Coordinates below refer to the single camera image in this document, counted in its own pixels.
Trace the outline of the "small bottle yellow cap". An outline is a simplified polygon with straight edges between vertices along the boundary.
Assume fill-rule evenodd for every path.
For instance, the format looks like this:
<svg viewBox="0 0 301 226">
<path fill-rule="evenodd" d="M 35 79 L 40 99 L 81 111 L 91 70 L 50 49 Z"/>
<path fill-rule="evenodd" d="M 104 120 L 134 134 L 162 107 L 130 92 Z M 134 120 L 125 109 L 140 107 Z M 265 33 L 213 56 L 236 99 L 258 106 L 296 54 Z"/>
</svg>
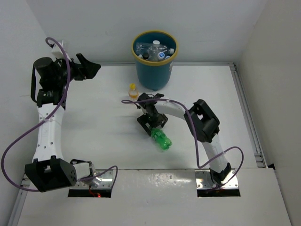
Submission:
<svg viewBox="0 0 301 226">
<path fill-rule="evenodd" d="M 139 91 L 138 91 L 135 83 L 130 83 L 129 84 L 128 95 L 133 100 L 137 100 L 138 99 L 138 97 L 139 97 Z"/>
</svg>

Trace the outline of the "square clear bottle white cap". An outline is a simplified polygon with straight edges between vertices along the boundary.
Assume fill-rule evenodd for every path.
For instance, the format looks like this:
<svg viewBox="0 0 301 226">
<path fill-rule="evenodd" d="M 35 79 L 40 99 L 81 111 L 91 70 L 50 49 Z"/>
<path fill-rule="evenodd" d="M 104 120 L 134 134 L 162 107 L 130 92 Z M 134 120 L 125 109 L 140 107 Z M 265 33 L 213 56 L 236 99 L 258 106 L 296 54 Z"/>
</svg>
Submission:
<svg viewBox="0 0 301 226">
<path fill-rule="evenodd" d="M 149 55 L 150 55 L 149 60 L 150 61 L 152 61 L 152 62 L 159 61 L 159 57 L 158 57 L 158 54 L 160 52 L 159 47 L 160 47 L 160 41 L 154 40 L 152 42 L 152 45 L 150 46 L 150 52 L 149 52 Z"/>
</svg>

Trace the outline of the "small bottle black cap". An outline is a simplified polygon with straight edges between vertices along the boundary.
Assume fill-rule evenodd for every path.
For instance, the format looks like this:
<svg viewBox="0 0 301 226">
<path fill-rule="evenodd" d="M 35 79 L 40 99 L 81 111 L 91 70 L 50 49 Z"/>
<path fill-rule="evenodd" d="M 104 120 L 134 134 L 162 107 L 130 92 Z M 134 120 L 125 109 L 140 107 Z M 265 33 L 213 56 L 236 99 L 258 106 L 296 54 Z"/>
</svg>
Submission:
<svg viewBox="0 0 301 226">
<path fill-rule="evenodd" d="M 142 54 L 142 58 L 143 58 L 144 60 L 148 60 L 149 57 L 150 57 L 150 55 L 149 55 L 149 53 L 147 53 L 147 52 L 145 52 L 145 53 Z"/>
</svg>

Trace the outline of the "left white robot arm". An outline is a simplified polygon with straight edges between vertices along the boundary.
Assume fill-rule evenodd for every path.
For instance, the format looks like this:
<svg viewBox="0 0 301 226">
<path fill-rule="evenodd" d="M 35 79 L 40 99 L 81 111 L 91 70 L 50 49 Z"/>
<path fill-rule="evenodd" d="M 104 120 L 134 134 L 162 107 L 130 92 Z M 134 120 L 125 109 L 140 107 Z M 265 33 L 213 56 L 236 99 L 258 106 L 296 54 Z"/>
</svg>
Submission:
<svg viewBox="0 0 301 226">
<path fill-rule="evenodd" d="M 67 84 L 67 65 L 61 58 L 53 61 L 42 57 L 33 63 L 33 71 L 40 75 L 41 89 L 36 104 L 39 122 L 38 141 L 32 163 L 26 164 L 25 174 L 40 192 L 74 186 L 82 178 L 93 175 L 90 161 L 63 159 L 61 129 L 65 103 L 63 92 Z"/>
</svg>

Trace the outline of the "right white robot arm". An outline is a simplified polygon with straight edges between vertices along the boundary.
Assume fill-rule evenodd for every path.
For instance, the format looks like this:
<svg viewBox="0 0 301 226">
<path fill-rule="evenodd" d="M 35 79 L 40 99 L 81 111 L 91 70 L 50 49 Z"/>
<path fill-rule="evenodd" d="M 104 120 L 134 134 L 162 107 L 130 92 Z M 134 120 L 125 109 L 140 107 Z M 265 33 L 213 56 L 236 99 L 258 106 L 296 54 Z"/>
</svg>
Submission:
<svg viewBox="0 0 301 226">
<path fill-rule="evenodd" d="M 142 93 L 137 103 L 143 111 L 137 121 L 150 137 L 155 135 L 156 129 L 165 126 L 167 115 L 186 121 L 195 144 L 200 142 L 204 147 L 212 180 L 217 185 L 222 185 L 231 171 L 231 165 L 225 158 L 219 141 L 220 121 L 204 100 L 199 99 L 187 109 L 178 101 L 164 98 L 163 94 L 149 96 Z"/>
</svg>

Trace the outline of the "bottle with blue label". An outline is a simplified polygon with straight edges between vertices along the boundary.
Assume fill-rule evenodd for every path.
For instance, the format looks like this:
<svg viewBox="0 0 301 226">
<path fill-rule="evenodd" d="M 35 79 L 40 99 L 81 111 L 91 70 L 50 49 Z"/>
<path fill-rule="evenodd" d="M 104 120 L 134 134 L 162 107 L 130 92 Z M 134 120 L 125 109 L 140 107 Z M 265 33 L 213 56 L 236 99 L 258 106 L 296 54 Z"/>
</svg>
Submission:
<svg viewBox="0 0 301 226">
<path fill-rule="evenodd" d="M 165 59 L 165 53 L 164 52 L 159 52 L 157 54 L 157 58 L 158 58 L 158 61 L 164 60 Z"/>
</svg>

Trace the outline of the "green plastic bottle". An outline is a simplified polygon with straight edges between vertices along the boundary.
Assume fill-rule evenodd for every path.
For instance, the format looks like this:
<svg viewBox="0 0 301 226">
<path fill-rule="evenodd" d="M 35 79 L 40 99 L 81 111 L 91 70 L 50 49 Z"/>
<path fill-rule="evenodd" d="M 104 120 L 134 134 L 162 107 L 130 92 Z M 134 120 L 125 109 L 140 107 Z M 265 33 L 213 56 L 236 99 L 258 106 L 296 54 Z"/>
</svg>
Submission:
<svg viewBox="0 0 301 226">
<path fill-rule="evenodd" d="M 153 128 L 151 130 L 151 137 L 164 151 L 168 150 L 172 145 L 172 141 L 166 136 L 166 134 L 161 129 Z"/>
</svg>

